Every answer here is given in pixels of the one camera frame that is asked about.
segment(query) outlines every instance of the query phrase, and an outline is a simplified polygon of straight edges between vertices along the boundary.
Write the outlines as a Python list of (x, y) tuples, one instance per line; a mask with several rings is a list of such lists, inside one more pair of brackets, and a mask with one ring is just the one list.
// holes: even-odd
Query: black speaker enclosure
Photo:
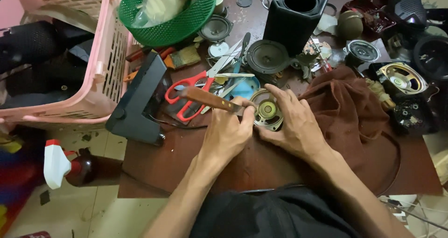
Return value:
[(283, 44), (290, 57), (300, 54), (317, 27), (328, 0), (272, 0), (263, 39)]

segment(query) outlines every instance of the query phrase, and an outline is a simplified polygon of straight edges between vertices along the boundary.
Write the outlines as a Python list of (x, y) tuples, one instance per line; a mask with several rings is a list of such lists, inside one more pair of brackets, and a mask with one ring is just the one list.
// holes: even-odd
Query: brown cloth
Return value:
[(356, 172), (365, 160), (363, 143), (378, 138), (389, 116), (364, 79), (339, 66), (316, 77), (299, 96), (309, 103), (323, 136)]

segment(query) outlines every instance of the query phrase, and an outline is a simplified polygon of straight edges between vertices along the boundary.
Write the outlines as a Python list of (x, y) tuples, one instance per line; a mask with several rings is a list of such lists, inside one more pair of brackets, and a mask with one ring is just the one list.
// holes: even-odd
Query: table surface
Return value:
[[(350, 0), (329, 0), (338, 10), (348, 1)], [(228, 19), (234, 23), (226, 42), (233, 45), (242, 39), (246, 32), (252, 35), (250, 44), (262, 39), (267, 10), (263, 8), (260, 0), (253, 0), (253, 4), (247, 8), (239, 7), (235, 2), (236, 0), (224, 0), (224, 4), (229, 6)], [(344, 41), (337, 41), (331, 35), (320, 35), (318, 38), (320, 41), (326, 41), (332, 48), (344, 46)], [(199, 49), (201, 56), (205, 55), (207, 49), (204, 44)], [(376, 40), (374, 44), (382, 55), (378, 62), (390, 61), (382, 41)], [(173, 81), (178, 81), (209, 68), (203, 57), (201, 63), (173, 72), (171, 77)], [(361, 70), (366, 68), (367, 65), (361, 66)], [(307, 84), (302, 83), (298, 76), (284, 78), (287, 78), (287, 83), (294, 93), (301, 94), (305, 91)], [(161, 115), (160, 118), (169, 120), (166, 115)], [(209, 121), (210, 112), (194, 118), (189, 126), (206, 125)], [(163, 127), (167, 132), (161, 147), (133, 140), (127, 142), (123, 169), (134, 178), (121, 176), (119, 198), (167, 197), (179, 184), (193, 157), (198, 154), (205, 129), (174, 129), (165, 125)], [(395, 136), (395, 139), (400, 144), (400, 155), (396, 146), (383, 137), (365, 144), (366, 162), (354, 171), (357, 176), (374, 193), (380, 193), (392, 183), (401, 162), (400, 172), (386, 192), (387, 195), (440, 194), (441, 185), (423, 138)], [(245, 149), (218, 177), (211, 192), (276, 188), (287, 183), (303, 181), (319, 183), (316, 174), (305, 163), (260, 140), (255, 133)]]

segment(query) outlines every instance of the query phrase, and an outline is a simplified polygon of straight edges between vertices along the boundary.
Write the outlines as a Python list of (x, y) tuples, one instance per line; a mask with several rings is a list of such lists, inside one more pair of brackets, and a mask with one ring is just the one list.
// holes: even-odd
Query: scissors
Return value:
[[(168, 101), (169, 104), (174, 104), (177, 101), (179, 101), (181, 98), (178, 96), (176, 98), (171, 99), (169, 97), (169, 94), (174, 93), (174, 88), (176, 86), (182, 85), (182, 84), (186, 84), (187, 86), (194, 86), (199, 80), (201, 79), (205, 79), (206, 78), (206, 82), (205, 82), (205, 86), (202, 88), (202, 90), (205, 90), (207, 92), (209, 92), (210, 90), (210, 86), (213, 84), (213, 82), (215, 81), (215, 76), (216, 74), (228, 63), (232, 60), (233, 57), (235, 57), (238, 52), (235, 52), (235, 49), (237, 48), (237, 46), (241, 43), (242, 40), (238, 41), (235, 45), (233, 45), (224, 55), (226, 56), (222, 56), (218, 62), (216, 62), (216, 64), (208, 71), (203, 71), (193, 77), (187, 78), (187, 79), (183, 79), (180, 80), (176, 83), (174, 83), (173, 85), (170, 86), (170, 88), (168, 88), (168, 90), (165, 93), (165, 99), (166, 101)], [(188, 107), (192, 104), (192, 101), (188, 101), (183, 107), (182, 109), (177, 113), (177, 117), (179, 118), (179, 120), (186, 122), (189, 121), (191, 119), (193, 119), (194, 117), (196, 117), (197, 115), (199, 115), (199, 113), (202, 111), (202, 109), (204, 109), (204, 105), (202, 105), (199, 110), (192, 116), (185, 118), (184, 117), (184, 113), (185, 111), (188, 109)]]

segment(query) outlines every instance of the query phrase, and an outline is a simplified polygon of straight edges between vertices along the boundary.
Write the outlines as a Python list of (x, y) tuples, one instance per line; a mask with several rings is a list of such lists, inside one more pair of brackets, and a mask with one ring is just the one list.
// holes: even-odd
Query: wooden knife handle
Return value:
[(224, 109), (230, 112), (238, 112), (242, 106), (233, 102), (229, 102), (212, 93), (202, 90), (195, 86), (186, 87), (181, 95), (181, 98), (186, 98), (190, 101), (195, 101), (216, 109)]

